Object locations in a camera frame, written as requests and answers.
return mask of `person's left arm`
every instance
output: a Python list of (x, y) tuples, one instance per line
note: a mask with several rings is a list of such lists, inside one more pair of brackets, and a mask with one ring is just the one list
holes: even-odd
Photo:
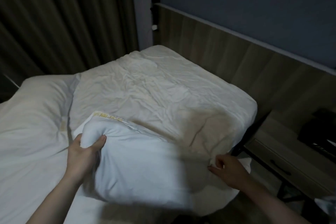
[(95, 163), (96, 153), (106, 141), (106, 136), (103, 135), (92, 146), (81, 148), (81, 137), (82, 134), (79, 134), (69, 146), (63, 178), (26, 224), (61, 224), (64, 222), (79, 186)]

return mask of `person's left hand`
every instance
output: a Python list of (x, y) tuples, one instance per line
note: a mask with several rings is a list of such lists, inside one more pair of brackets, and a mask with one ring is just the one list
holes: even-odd
[(97, 152), (104, 146), (106, 136), (102, 135), (90, 147), (80, 146), (82, 134), (79, 134), (68, 148), (68, 160), (66, 164), (65, 179), (70, 179), (77, 185), (82, 184), (85, 175), (92, 169)]

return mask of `black handle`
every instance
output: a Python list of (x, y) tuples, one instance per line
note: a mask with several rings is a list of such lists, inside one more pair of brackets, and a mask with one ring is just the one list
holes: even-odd
[(279, 168), (281, 171), (283, 171), (286, 175), (292, 175), (290, 172), (283, 170), (281, 167), (279, 167), (273, 159), (271, 159), (271, 163), (275, 165), (277, 168)]

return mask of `brown curtain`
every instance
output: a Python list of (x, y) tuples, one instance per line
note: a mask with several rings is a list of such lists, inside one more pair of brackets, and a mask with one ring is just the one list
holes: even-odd
[(133, 0), (0, 0), (0, 70), (16, 83), (138, 49)]

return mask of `wood panel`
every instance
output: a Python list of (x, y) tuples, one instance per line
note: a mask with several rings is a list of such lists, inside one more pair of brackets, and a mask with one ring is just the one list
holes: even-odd
[(159, 44), (247, 92), (257, 119), (276, 110), (298, 131), (318, 108), (336, 110), (336, 76), (159, 7)]

